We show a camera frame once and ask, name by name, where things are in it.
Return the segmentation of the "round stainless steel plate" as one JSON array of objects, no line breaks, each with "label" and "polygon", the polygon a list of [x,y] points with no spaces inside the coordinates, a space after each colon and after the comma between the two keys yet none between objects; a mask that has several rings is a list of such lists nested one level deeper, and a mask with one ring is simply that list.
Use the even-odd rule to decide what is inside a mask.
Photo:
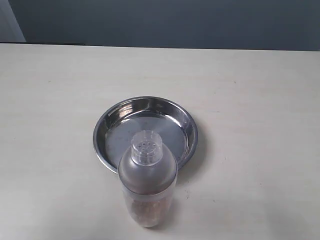
[{"label": "round stainless steel plate", "polygon": [[119,161],[132,137],[144,130],[157,132],[181,170],[193,157],[198,127],[192,116],[177,103],[155,96],[125,99],[107,109],[93,130],[93,148],[99,161],[118,172]]}]

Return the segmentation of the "clear plastic shaker bottle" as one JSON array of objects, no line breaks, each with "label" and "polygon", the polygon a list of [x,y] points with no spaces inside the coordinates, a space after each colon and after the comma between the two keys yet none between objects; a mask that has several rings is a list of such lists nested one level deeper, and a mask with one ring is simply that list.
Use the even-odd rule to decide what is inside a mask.
[{"label": "clear plastic shaker bottle", "polygon": [[136,133],[117,172],[132,219],[145,228],[160,224],[171,207],[178,175],[177,161],[161,136],[152,130]]}]

